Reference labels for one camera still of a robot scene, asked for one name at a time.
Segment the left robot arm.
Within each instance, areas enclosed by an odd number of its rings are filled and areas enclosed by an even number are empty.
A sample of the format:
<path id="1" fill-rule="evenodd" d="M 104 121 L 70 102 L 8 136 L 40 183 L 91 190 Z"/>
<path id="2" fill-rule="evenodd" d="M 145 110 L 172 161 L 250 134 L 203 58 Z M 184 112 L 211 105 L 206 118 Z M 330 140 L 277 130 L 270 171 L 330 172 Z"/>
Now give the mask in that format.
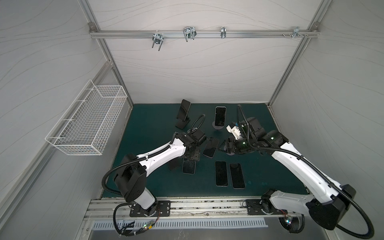
<path id="1" fill-rule="evenodd" d="M 206 139 L 206 134 L 195 128 L 187 133 L 175 132 L 170 142 L 145 154 L 127 154 L 120 165 L 105 173 L 102 188 L 122 196 L 127 203 L 138 204 L 151 216 L 158 207 L 158 200 L 146 187 L 147 177 L 176 158 L 192 160 Z"/>

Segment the purple-edged phone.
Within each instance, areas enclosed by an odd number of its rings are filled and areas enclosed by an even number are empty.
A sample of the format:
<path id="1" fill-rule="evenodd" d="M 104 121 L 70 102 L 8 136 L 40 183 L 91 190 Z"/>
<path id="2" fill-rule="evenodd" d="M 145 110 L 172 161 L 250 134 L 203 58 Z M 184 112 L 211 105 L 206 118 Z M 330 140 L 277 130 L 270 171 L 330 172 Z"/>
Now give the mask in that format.
<path id="1" fill-rule="evenodd" d="M 230 163 L 231 180 L 234 189 L 244 189 L 246 187 L 242 166 L 240 163 Z"/>

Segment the teal-edged phone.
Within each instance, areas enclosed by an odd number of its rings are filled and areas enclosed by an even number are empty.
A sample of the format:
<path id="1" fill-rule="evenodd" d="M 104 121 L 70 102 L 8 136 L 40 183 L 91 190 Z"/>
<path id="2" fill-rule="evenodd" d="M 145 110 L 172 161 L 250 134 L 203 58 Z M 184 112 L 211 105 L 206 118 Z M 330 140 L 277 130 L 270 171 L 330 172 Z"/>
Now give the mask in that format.
<path id="1" fill-rule="evenodd" d="M 226 162 L 224 161 L 215 162 L 215 176 L 216 176 L 216 186 L 227 187 L 229 185 Z"/>

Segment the pink-edged phone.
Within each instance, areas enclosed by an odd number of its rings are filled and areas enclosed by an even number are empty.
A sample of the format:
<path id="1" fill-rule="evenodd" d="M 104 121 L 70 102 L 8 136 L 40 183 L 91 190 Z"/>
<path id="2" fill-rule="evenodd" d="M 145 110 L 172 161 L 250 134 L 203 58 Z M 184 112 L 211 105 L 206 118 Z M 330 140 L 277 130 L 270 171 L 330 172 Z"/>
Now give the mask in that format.
<path id="1" fill-rule="evenodd" d="M 210 137 L 203 151 L 203 155 L 206 156 L 207 158 L 213 158 L 219 146 L 219 143 L 220 143 L 219 139 Z"/>

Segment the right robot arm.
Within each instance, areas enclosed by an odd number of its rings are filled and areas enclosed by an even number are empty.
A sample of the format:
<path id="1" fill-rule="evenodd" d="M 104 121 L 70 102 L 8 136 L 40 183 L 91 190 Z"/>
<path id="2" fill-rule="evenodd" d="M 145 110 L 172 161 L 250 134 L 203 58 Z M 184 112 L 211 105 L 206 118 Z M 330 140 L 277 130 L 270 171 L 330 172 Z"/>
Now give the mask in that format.
<path id="1" fill-rule="evenodd" d="M 266 153 L 293 173 L 308 190 L 307 195 L 290 194 L 270 189 L 262 195 L 259 206 L 263 213 L 275 211 L 294 212 L 309 216 L 327 230 L 338 228 L 359 239 L 371 239 L 374 226 L 365 211 L 354 201 L 356 190 L 350 185 L 341 185 L 328 177 L 279 131 L 266 132 L 256 118 L 231 123 L 226 127 L 231 137 L 224 141 L 224 152 L 228 155 L 243 155 L 255 151 Z M 363 217 L 368 231 L 358 234 L 342 227 L 339 222 L 353 206 Z"/>

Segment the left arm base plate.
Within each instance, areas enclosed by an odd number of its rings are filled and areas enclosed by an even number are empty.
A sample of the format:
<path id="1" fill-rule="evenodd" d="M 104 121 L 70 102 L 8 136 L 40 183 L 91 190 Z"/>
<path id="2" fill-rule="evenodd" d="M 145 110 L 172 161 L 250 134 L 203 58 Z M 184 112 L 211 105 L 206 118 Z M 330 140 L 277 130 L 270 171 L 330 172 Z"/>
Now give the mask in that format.
<path id="1" fill-rule="evenodd" d="M 155 201 L 148 209 L 134 204 L 130 211 L 130 217 L 169 217 L 171 211 L 170 201 Z"/>

